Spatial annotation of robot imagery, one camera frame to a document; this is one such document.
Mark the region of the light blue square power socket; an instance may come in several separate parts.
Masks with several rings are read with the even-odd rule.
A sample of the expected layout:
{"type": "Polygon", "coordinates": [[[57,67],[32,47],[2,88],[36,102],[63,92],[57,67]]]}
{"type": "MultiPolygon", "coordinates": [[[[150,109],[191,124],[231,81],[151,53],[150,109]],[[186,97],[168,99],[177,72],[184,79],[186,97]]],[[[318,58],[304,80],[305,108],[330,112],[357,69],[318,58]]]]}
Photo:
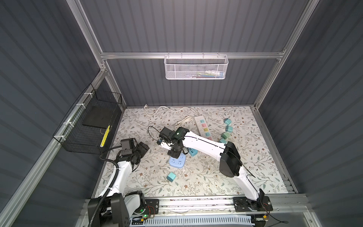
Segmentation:
{"type": "Polygon", "coordinates": [[[169,165],[174,168],[181,169],[184,167],[186,161],[186,156],[181,154],[177,159],[170,157],[169,165]]]}

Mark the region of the teal charger cube front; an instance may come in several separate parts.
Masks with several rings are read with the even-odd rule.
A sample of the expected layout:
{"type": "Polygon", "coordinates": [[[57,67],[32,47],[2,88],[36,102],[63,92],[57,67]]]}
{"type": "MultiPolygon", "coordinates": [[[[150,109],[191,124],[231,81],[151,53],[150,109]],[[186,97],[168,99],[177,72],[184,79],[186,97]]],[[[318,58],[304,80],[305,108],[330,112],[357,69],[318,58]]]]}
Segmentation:
{"type": "Polygon", "coordinates": [[[175,179],[176,179],[176,174],[175,173],[173,173],[173,172],[170,172],[168,175],[167,175],[167,180],[169,181],[169,182],[173,182],[175,179]]]}

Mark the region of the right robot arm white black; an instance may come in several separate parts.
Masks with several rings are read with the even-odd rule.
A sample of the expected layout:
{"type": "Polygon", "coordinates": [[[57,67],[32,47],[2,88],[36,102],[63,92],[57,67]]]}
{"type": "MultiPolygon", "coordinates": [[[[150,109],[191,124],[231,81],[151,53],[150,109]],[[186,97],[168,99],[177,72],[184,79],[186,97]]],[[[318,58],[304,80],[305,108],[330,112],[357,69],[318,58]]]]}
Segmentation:
{"type": "Polygon", "coordinates": [[[159,146],[168,150],[168,155],[177,159],[183,148],[195,149],[219,162],[222,175],[232,178],[251,201],[262,201],[264,192],[255,186],[250,177],[253,176],[241,161],[241,156],[232,142],[226,144],[203,138],[190,130],[180,127],[176,131],[163,128],[159,133],[159,146]]]}

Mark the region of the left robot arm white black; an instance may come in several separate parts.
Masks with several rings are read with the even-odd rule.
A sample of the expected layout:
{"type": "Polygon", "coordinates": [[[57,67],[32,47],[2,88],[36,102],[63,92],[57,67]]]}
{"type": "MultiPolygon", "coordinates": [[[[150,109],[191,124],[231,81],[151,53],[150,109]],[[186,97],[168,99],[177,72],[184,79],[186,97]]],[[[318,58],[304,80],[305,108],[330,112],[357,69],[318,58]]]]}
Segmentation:
{"type": "Polygon", "coordinates": [[[130,154],[117,156],[114,160],[103,158],[103,155],[117,148],[124,148],[124,146],[109,148],[100,155],[100,159],[112,163],[114,169],[101,195],[89,201],[89,227],[107,227],[116,224],[119,227],[128,227],[131,215],[146,207],[142,191],[124,194],[124,189],[129,175],[134,171],[133,167],[140,164],[141,159],[149,150],[149,146],[143,142],[137,145],[131,144],[126,149],[131,152],[130,154]]]}

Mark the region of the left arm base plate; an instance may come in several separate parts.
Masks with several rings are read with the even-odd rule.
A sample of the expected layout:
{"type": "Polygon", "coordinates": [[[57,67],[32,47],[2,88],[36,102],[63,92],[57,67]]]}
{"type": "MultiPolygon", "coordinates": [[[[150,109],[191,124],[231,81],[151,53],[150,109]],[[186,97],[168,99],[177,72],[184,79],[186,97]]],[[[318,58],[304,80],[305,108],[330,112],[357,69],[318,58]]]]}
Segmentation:
{"type": "Polygon", "coordinates": [[[146,199],[141,202],[140,209],[135,214],[156,215],[159,213],[159,199],[146,199]]]}

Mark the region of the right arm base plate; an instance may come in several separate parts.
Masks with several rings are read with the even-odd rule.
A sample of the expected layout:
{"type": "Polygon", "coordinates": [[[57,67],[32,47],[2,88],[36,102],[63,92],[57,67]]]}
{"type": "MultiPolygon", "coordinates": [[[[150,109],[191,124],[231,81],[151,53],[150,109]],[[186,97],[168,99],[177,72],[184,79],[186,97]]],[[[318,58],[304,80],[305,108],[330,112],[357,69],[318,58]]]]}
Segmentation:
{"type": "Polygon", "coordinates": [[[233,205],[236,212],[273,211],[272,203],[267,196],[264,196],[262,201],[260,199],[253,201],[246,197],[233,197],[233,205]]]}

